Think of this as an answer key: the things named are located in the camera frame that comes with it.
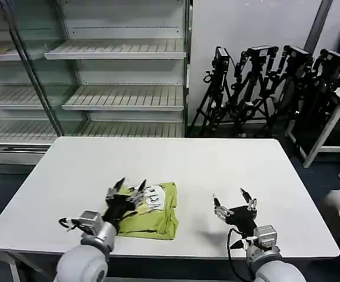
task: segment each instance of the green t-shirt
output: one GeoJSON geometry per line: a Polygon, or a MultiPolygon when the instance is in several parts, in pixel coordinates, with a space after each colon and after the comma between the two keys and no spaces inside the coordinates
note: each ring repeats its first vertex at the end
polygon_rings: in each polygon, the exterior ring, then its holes
{"type": "MultiPolygon", "coordinates": [[[[129,194],[129,189],[123,187],[121,193],[129,194]]],[[[138,213],[121,221],[119,236],[173,240],[178,227],[175,183],[148,186],[144,196],[138,213]]]]}

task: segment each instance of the cable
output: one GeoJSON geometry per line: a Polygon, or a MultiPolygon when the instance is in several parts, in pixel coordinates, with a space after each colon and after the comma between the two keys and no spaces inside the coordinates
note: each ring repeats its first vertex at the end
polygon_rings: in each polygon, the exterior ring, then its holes
{"type": "Polygon", "coordinates": [[[228,53],[228,51],[227,51],[226,49],[225,49],[225,51],[226,51],[226,54],[228,54],[228,56],[229,56],[231,62],[233,63],[233,67],[234,67],[234,69],[235,69],[235,63],[234,63],[234,61],[233,61],[233,58],[230,56],[230,54],[228,53]]]}
{"type": "Polygon", "coordinates": [[[231,237],[231,233],[232,233],[233,231],[235,231],[234,228],[231,228],[231,229],[229,230],[228,239],[227,239],[227,241],[226,241],[226,249],[227,249],[227,251],[228,251],[228,258],[229,258],[229,265],[230,265],[230,268],[231,268],[231,270],[233,271],[234,275],[235,275],[238,279],[240,279],[241,281],[243,281],[243,282],[253,282],[252,280],[247,280],[247,279],[244,279],[242,276],[240,276],[240,275],[236,272],[236,270],[235,270],[235,268],[234,268],[234,266],[233,266],[233,261],[232,261],[232,259],[231,259],[231,253],[230,253],[230,237],[231,237]]]}

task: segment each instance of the display shelf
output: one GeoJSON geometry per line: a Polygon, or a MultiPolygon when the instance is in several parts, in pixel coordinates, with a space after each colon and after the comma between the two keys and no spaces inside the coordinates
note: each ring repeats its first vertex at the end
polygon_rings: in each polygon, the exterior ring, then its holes
{"type": "Polygon", "coordinates": [[[183,39],[94,39],[69,40],[45,53],[61,59],[183,59],[183,39]]]}
{"type": "MultiPolygon", "coordinates": [[[[45,87],[50,105],[59,106],[67,99],[68,85],[45,87]]],[[[42,104],[32,85],[0,85],[0,109],[42,110],[42,104]]]]}
{"type": "MultiPolygon", "coordinates": [[[[62,122],[65,132],[74,134],[79,122],[62,122]]],[[[50,145],[57,135],[46,120],[0,120],[0,143],[50,145]]]]}
{"type": "Polygon", "coordinates": [[[182,137],[182,123],[86,122],[78,136],[182,137]]]}
{"type": "MultiPolygon", "coordinates": [[[[44,58],[44,53],[49,51],[54,42],[49,41],[33,41],[26,43],[26,51],[32,60],[44,58]]],[[[12,42],[0,42],[0,61],[20,61],[20,57],[12,42]]]]}
{"type": "Polygon", "coordinates": [[[159,85],[82,85],[65,110],[182,111],[183,87],[159,85]]]}

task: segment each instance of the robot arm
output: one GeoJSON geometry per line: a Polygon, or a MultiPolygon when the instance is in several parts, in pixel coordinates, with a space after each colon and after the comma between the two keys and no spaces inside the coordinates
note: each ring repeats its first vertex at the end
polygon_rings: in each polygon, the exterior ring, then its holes
{"type": "Polygon", "coordinates": [[[86,210],[78,219],[63,218],[59,223],[68,230],[79,228],[84,233],[81,245],[67,251],[56,267],[55,282],[101,282],[108,271],[110,252],[114,249],[119,223],[136,214],[135,209],[144,199],[144,181],[138,189],[131,189],[131,196],[118,194],[124,179],[109,189],[106,203],[108,209],[102,216],[86,210]]]}
{"type": "MultiPolygon", "coordinates": [[[[136,207],[144,200],[145,181],[138,189],[131,189],[131,196],[118,194],[123,182],[124,179],[116,183],[113,189],[109,189],[106,197],[108,209],[103,216],[94,211],[85,211],[78,219],[60,219],[59,223],[68,230],[79,228],[84,233],[81,245],[67,251],[60,258],[54,282],[104,280],[108,271],[109,254],[114,249],[115,237],[119,232],[119,223],[127,216],[135,214],[136,207]]],[[[241,192],[248,205],[232,209],[221,206],[214,196],[215,214],[228,225],[236,226],[228,234],[229,260],[230,249],[244,249],[246,262],[255,277],[254,282],[305,282],[295,266],[281,261],[280,251],[276,246],[276,230],[271,225],[256,226],[254,219],[257,214],[257,199],[252,199],[243,189],[241,192]],[[242,239],[230,246],[232,231],[240,234],[242,239]]]]}
{"type": "Polygon", "coordinates": [[[249,193],[241,189],[247,206],[227,209],[221,206],[214,195],[215,214],[226,224],[236,226],[228,233],[228,257],[232,270],[242,281],[250,281],[240,277],[232,265],[230,250],[244,249],[246,262],[254,282],[306,282],[302,273],[292,264],[281,261],[280,249],[276,246],[277,232],[271,225],[258,227],[254,220],[257,215],[257,199],[252,199],[249,193]],[[242,236],[230,245],[231,232],[242,236]]]}

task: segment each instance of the tripod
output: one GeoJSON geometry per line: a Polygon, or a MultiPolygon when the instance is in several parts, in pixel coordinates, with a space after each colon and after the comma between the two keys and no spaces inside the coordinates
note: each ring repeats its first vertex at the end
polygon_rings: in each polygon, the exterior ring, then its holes
{"type": "Polygon", "coordinates": [[[311,68],[314,59],[312,55],[298,47],[284,46],[284,51],[277,70],[277,75],[272,80],[272,89],[275,90],[285,81],[278,101],[274,102],[274,114],[267,120],[259,132],[268,129],[268,134],[272,136],[272,127],[280,116],[290,113],[294,116],[298,111],[298,103],[304,93],[305,86],[312,79],[311,68]],[[284,69],[285,61],[287,66],[285,72],[280,76],[284,69]]]}
{"type": "Polygon", "coordinates": [[[242,52],[239,63],[235,68],[234,77],[236,77],[236,83],[231,88],[234,90],[233,98],[230,101],[232,108],[232,116],[235,119],[234,131],[239,134],[243,134],[242,126],[249,120],[255,119],[255,114],[260,112],[264,115],[264,119],[269,120],[270,114],[268,110],[267,100],[272,98],[271,95],[275,93],[276,85],[272,84],[270,89],[267,89],[269,80],[274,80],[276,72],[272,71],[273,63],[278,51],[277,46],[260,46],[255,48],[249,48],[247,51],[242,52]],[[266,63],[266,57],[269,56],[268,64],[266,67],[265,77],[262,75],[263,65],[266,63]],[[252,69],[248,72],[245,80],[242,82],[242,70],[250,58],[252,69]],[[255,99],[251,102],[252,94],[256,84],[259,82],[260,93],[259,99],[255,99]],[[239,94],[247,85],[243,98],[238,103],[239,94]]]}
{"type": "Polygon", "coordinates": [[[340,54],[321,50],[313,67],[314,77],[305,89],[305,103],[295,119],[294,131],[304,130],[305,125],[315,122],[325,123],[335,104],[332,101],[340,85],[340,54]]]}
{"type": "Polygon", "coordinates": [[[228,95],[228,99],[231,99],[228,81],[226,79],[229,70],[229,60],[230,56],[226,49],[217,46],[215,50],[215,57],[212,61],[212,67],[214,69],[212,70],[212,73],[207,72],[208,75],[203,79],[203,81],[208,83],[209,86],[196,110],[196,116],[191,123],[189,134],[192,132],[196,120],[201,114],[204,116],[204,119],[199,136],[203,136],[205,133],[212,135],[213,130],[217,128],[229,111],[228,106],[222,104],[224,99],[224,90],[228,95]],[[209,101],[206,106],[206,111],[204,112],[203,108],[208,99],[209,101]]]}

